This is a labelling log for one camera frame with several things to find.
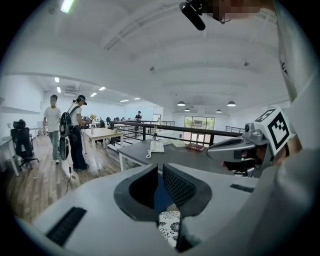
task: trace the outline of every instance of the sneaker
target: sneaker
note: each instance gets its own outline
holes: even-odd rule
[[[87,170],[89,167],[90,167],[90,165],[86,163],[86,164],[85,164],[85,168],[84,168],[84,169],[79,169],[79,171]]]

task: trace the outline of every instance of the black pants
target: black pants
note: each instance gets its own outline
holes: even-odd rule
[[[73,136],[69,136],[71,146],[71,158],[73,161],[74,169],[86,169],[86,161],[82,155],[82,141],[81,141],[81,128],[79,125],[73,127]]]

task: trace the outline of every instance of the patterned cloth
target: patterned cloth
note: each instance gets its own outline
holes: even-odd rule
[[[159,231],[169,245],[176,247],[180,225],[180,212],[176,210],[164,211],[159,215]]]

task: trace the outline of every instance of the railing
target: railing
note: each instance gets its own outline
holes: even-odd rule
[[[124,139],[133,139],[138,141],[145,141],[147,136],[152,136],[154,133],[158,133],[159,131],[179,131],[179,132],[187,132],[187,133],[194,133],[194,134],[203,134],[203,135],[210,135],[209,142],[205,141],[195,141],[190,139],[183,139],[178,138],[178,140],[189,142],[189,143],[197,143],[197,144],[206,144],[206,145],[213,145],[214,138],[216,136],[227,136],[227,137],[239,137],[242,134],[238,132],[228,132],[228,131],[221,131],[221,130],[207,130],[207,129],[197,129],[197,128],[186,128],[186,127],[177,127],[177,126],[170,126],[170,125],[157,125],[155,129],[156,121],[111,121],[110,128],[118,129],[119,131],[124,132]],[[176,137],[170,136],[163,136],[157,135],[157,137],[165,138],[165,139],[177,139]],[[120,141],[118,138],[114,138],[111,140],[111,143],[115,146]]]
[[[225,127],[225,131],[226,132],[230,132],[230,133],[241,133],[241,134],[243,134],[245,132],[245,129],[238,128],[238,127],[232,127],[232,126],[226,126]]]

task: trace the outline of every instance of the office chair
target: office chair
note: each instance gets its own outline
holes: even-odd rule
[[[11,129],[12,141],[14,143],[15,153],[22,158],[21,164],[19,167],[22,167],[24,164],[29,164],[31,169],[31,161],[37,160],[38,158],[33,158],[33,150],[30,139],[29,139],[29,128],[26,127],[26,122],[22,119],[18,122],[13,122],[13,128]]]

